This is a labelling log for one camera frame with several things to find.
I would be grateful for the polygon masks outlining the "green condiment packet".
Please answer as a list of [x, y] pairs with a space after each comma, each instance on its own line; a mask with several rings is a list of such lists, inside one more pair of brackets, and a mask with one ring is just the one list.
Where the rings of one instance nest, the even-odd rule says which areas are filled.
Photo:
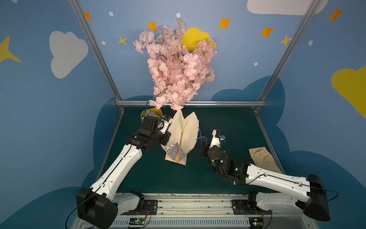
[[155, 117], [163, 117], [163, 113], [160, 109], [146, 109], [143, 113], [143, 117], [146, 116], [155, 116]]

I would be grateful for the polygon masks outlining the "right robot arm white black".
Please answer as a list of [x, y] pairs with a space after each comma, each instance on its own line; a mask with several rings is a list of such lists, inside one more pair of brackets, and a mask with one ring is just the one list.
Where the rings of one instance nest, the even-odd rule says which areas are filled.
[[215, 174], [234, 185], [254, 185], [275, 191], [272, 194], [252, 192], [247, 201], [249, 209], [299, 210], [312, 219], [330, 221], [327, 190], [319, 176], [294, 177], [230, 159], [221, 142], [222, 138], [216, 136], [211, 141], [207, 138], [202, 141], [201, 154], [209, 159]]

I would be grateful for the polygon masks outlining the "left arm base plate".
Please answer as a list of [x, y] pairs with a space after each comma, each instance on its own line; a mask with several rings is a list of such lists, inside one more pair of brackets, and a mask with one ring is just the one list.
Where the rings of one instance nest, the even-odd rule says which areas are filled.
[[145, 200], [144, 203], [138, 205], [135, 210], [131, 210], [123, 213], [122, 215], [146, 215], [149, 212], [149, 215], [156, 215], [158, 208], [158, 200]]

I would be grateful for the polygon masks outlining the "blue checkered pretzel paper bag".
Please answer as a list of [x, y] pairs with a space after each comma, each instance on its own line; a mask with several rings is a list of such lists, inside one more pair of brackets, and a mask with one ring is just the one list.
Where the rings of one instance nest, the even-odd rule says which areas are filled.
[[184, 117], [182, 111], [179, 110], [165, 124], [167, 127], [164, 130], [171, 134], [168, 143], [161, 144], [162, 149], [165, 151], [165, 160], [185, 166], [187, 156], [193, 150], [197, 141], [202, 142], [207, 139], [201, 134], [196, 113], [192, 112]]

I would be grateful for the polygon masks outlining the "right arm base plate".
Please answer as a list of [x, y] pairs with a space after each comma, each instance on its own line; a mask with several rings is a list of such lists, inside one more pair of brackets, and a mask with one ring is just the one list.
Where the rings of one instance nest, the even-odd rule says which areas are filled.
[[233, 213], [235, 215], [271, 215], [271, 211], [263, 211], [256, 206], [249, 206], [247, 200], [233, 199], [231, 200]]

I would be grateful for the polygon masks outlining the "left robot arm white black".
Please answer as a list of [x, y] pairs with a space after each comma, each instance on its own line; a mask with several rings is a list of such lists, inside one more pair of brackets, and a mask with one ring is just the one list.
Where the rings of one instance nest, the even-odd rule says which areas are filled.
[[117, 196], [117, 190], [134, 164], [155, 144], [167, 145], [171, 119], [146, 116], [139, 130], [128, 136], [120, 154], [89, 189], [77, 193], [78, 217], [99, 229], [107, 229], [124, 213], [144, 212], [144, 195], [135, 191]]

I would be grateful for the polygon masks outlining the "yellow plastic tray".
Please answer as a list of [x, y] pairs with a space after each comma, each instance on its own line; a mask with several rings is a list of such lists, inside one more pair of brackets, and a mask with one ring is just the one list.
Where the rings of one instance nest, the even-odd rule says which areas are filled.
[[145, 109], [144, 111], [142, 111], [141, 120], [143, 121], [146, 116], [158, 117], [160, 119], [162, 119], [164, 117], [161, 109], [156, 109], [156, 108]]

